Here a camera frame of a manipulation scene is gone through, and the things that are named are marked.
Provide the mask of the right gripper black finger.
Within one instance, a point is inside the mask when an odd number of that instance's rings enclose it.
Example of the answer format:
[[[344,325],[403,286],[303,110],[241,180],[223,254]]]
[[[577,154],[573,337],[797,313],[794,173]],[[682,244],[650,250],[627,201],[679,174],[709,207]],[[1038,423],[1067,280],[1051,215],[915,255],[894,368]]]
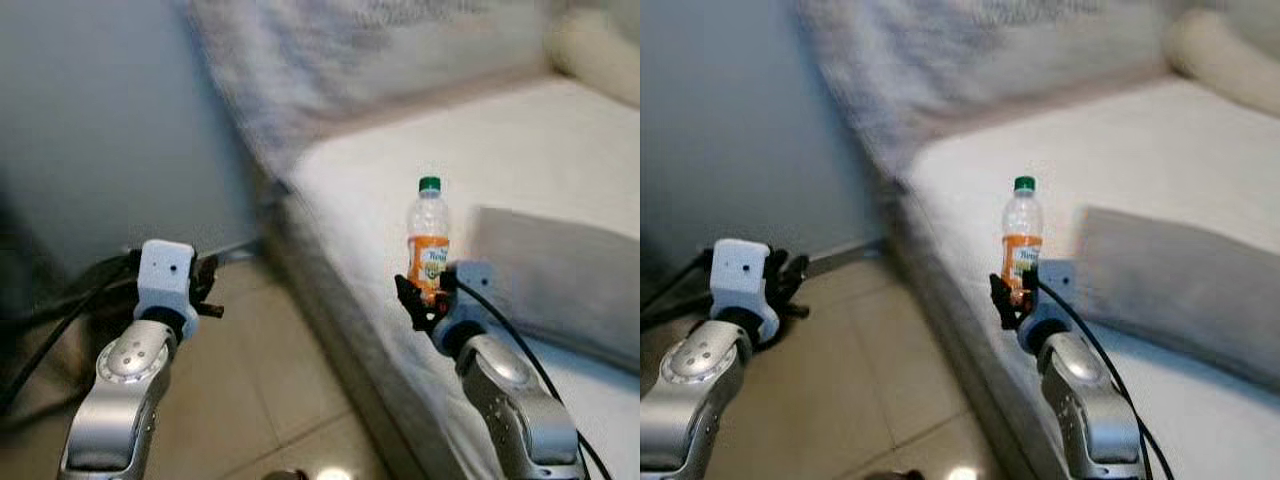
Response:
[[[404,275],[394,275],[394,283],[396,296],[408,314],[412,329],[416,332],[434,330],[439,323],[440,311],[433,303],[431,296],[425,294]]]
[[[989,274],[989,297],[1004,330],[1016,330],[1030,316],[1030,293],[1010,285],[1000,274]]]

